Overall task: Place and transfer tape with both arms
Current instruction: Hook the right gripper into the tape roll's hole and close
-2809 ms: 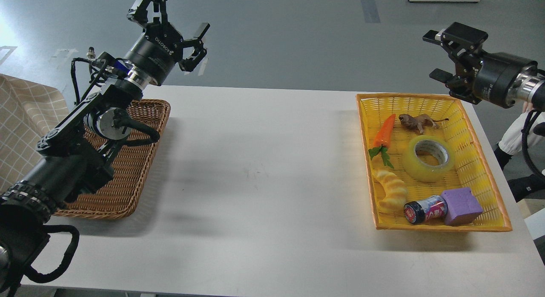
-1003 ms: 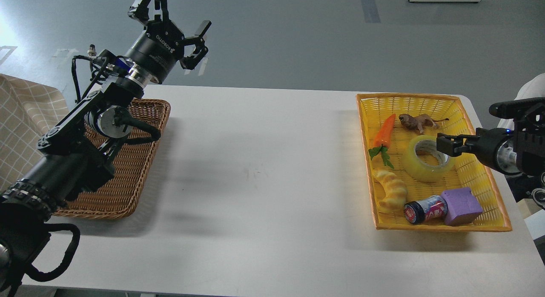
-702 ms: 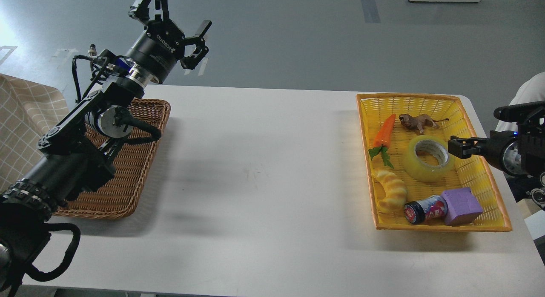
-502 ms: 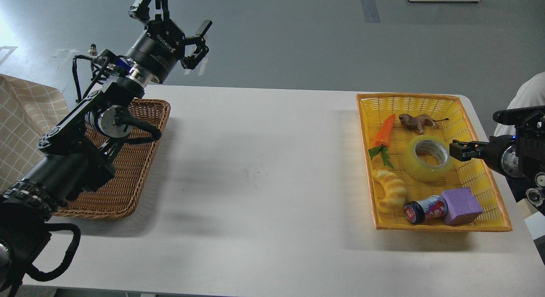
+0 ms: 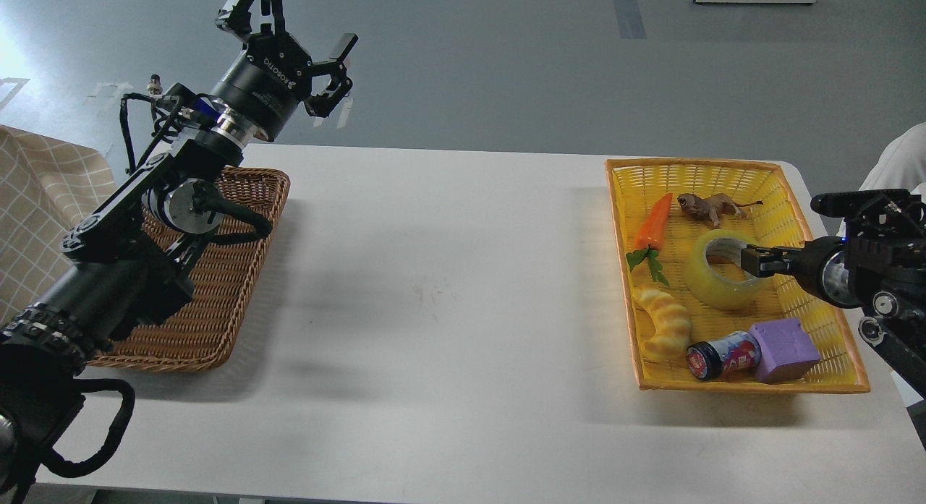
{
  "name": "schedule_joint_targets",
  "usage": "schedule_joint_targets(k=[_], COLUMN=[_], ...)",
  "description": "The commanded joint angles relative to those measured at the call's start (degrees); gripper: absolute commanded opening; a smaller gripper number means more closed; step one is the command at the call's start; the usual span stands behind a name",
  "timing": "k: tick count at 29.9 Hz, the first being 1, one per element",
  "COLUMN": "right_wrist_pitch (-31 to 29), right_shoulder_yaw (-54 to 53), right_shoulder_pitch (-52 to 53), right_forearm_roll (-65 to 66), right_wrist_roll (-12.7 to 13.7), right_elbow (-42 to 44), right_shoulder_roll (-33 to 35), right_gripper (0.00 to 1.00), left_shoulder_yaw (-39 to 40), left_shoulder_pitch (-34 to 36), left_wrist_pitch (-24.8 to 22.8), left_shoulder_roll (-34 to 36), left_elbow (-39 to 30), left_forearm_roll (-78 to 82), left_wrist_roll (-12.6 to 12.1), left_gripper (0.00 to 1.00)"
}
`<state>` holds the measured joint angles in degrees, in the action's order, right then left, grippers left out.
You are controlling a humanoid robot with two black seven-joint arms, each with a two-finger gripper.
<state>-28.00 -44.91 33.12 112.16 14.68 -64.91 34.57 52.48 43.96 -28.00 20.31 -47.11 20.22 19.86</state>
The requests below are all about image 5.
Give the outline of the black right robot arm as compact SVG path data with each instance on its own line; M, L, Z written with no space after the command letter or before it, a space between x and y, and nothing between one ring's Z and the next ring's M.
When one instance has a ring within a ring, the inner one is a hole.
M859 307L861 339L917 395L925 394L924 197L906 189L815 195L817 214L840 218L844 235L803 247L748 244L740 268L758 278L791 276L841 309Z

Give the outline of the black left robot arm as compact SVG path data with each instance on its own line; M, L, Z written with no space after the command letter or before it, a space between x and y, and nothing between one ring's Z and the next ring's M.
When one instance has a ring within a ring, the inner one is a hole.
M352 89L357 34L315 61L287 32L282 0L227 0L215 23L240 55L209 93L153 75L146 93L122 96L126 182L64 235L72 267L2 328L2 491L14 503L40 467L86 477L119 447L135 389L83 379L90 360L189 304L206 248L271 236L268 218L223 197L221 172L252 139L273 142L298 106L326 118Z

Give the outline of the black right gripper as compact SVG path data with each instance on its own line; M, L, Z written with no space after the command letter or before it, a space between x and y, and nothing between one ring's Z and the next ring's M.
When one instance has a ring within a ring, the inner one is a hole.
M791 276L804 292L830 305L847 304L846 243L839 236L825 236L801 248L746 246L740 250L739 267L750 276Z

